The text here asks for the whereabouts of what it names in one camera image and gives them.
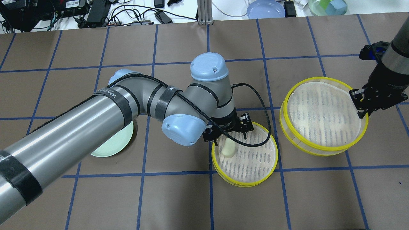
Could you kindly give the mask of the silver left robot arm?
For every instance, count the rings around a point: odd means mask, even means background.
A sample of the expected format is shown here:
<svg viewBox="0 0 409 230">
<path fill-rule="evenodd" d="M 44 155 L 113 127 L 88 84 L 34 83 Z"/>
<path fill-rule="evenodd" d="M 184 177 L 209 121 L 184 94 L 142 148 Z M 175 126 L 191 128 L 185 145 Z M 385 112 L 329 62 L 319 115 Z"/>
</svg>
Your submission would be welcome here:
<svg viewBox="0 0 409 230">
<path fill-rule="evenodd" d="M 142 113 L 162 122 L 163 133 L 184 146 L 202 136 L 213 141 L 254 129 L 248 114 L 236 113 L 220 54 L 198 55 L 190 73 L 192 83 L 180 90 L 147 75 L 117 71 L 109 86 L 1 150 L 1 223 Z"/>
</svg>

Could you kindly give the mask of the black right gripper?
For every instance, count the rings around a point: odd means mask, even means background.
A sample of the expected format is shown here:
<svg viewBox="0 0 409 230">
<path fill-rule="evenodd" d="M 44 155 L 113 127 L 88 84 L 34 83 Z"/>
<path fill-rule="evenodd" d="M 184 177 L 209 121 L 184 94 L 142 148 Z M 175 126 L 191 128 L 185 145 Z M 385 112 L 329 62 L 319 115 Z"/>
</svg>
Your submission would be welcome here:
<svg viewBox="0 0 409 230">
<path fill-rule="evenodd" d="M 377 64 L 367 84 L 362 89 L 352 89 L 349 95 L 363 119 L 379 109 L 388 109 L 408 99 L 405 93 L 409 77 L 388 69 L 384 64 Z"/>
</svg>

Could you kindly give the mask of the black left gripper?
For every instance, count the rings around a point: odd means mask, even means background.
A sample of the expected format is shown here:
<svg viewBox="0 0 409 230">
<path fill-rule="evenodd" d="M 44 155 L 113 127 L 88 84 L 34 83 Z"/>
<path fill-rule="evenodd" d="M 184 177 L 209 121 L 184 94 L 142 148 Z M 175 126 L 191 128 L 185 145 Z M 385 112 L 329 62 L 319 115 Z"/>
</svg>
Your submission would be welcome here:
<svg viewBox="0 0 409 230">
<path fill-rule="evenodd" d="M 225 117 L 211 117 L 211 119 L 226 133 L 243 133 L 244 140 L 247 140 L 250 136 L 249 132 L 254 130 L 254 126 L 248 112 L 242 114 L 241 116 L 238 116 L 236 110 L 233 110 L 229 115 Z M 212 124 L 211 127 L 206 128 L 206 130 L 203 132 L 203 140 L 205 142 L 212 141 L 213 144 L 218 147 L 219 144 L 217 141 L 221 135 L 222 131 Z"/>
</svg>

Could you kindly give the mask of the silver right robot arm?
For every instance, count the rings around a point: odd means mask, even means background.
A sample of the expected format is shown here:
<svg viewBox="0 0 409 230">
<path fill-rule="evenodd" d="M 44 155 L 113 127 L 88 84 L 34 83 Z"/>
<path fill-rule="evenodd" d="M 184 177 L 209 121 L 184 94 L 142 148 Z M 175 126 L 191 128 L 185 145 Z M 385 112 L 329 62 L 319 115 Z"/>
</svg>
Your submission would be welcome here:
<svg viewBox="0 0 409 230">
<path fill-rule="evenodd" d="M 379 109 L 385 110 L 408 99 L 409 22 L 406 20 L 391 42 L 364 46 L 361 60 L 375 60 L 376 67 L 361 89 L 349 91 L 360 119 Z"/>
</svg>

